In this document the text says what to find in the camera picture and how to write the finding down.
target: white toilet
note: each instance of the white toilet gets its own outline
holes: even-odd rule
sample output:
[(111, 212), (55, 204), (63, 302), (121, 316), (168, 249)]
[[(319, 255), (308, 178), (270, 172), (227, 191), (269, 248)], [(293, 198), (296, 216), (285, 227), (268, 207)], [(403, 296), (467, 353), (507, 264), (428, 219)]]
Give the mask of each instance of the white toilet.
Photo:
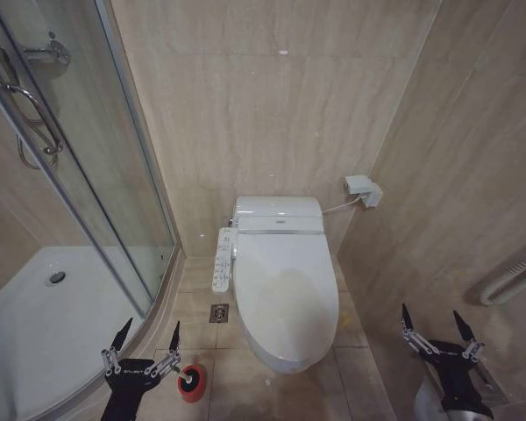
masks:
[(339, 299), (322, 210), (313, 197), (239, 197), (232, 284), (259, 359), (298, 373), (331, 348)]

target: shower glass panel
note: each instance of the shower glass panel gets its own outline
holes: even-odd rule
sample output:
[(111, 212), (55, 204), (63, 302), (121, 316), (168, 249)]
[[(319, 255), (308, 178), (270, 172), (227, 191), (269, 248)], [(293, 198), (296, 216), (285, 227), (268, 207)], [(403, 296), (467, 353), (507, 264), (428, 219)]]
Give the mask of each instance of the shower glass panel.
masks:
[(94, 2), (0, 2), (0, 419), (101, 373), (174, 240)]
[(153, 299), (174, 242), (96, 3), (1, 0), (0, 13)]

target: toilet seat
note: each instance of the toilet seat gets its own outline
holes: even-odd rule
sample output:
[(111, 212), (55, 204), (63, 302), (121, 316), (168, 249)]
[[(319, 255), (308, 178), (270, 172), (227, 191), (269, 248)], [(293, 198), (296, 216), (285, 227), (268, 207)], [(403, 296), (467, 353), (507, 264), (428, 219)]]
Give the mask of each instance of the toilet seat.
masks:
[(253, 351), (273, 370), (296, 373), (331, 348), (338, 288), (322, 233), (240, 233), (234, 294)]

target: floor drain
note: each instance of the floor drain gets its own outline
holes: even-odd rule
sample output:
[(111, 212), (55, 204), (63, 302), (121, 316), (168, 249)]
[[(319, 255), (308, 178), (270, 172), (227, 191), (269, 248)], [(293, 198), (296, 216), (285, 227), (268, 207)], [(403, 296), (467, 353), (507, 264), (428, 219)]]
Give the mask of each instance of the floor drain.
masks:
[(229, 304), (212, 304), (209, 323), (228, 323)]
[(52, 274), (49, 279), (46, 281), (47, 285), (57, 285), (59, 283), (61, 283), (62, 281), (64, 281), (64, 278), (67, 277), (67, 274), (66, 272), (55, 272), (54, 274)]

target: tiled floor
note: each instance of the tiled floor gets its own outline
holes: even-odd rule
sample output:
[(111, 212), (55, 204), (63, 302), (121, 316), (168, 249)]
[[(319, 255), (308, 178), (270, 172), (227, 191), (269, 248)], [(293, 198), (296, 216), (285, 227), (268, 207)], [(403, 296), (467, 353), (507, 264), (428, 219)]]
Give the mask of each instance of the tiled floor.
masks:
[[(203, 399), (181, 400), (176, 376), (145, 394), (138, 420), (395, 420), (366, 336), (333, 258), (339, 289), (339, 323), (333, 348), (298, 375), (277, 375), (251, 352), (238, 320), (233, 294), (210, 290), (213, 259), (188, 259), (170, 322), (155, 360), (167, 350), (181, 320), (181, 363), (201, 363), (208, 385)], [(213, 303), (228, 303), (227, 324), (210, 324)]]

